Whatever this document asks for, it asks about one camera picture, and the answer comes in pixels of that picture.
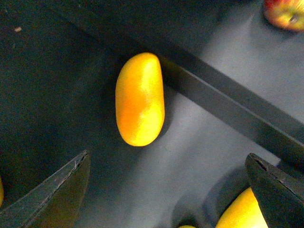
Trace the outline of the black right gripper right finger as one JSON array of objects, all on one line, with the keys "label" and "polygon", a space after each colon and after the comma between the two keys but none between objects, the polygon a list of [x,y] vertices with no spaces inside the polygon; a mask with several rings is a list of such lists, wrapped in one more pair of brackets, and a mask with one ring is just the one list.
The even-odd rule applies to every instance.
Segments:
[{"label": "black right gripper right finger", "polygon": [[304,183],[254,153],[245,161],[250,187],[270,228],[304,226]]}]

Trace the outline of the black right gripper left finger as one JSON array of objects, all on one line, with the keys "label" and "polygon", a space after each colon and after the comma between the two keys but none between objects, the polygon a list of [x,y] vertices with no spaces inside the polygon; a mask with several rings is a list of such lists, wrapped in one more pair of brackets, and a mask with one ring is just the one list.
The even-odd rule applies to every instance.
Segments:
[{"label": "black right gripper left finger", "polygon": [[2,228],[72,228],[90,175],[91,155],[83,151],[0,213]]}]

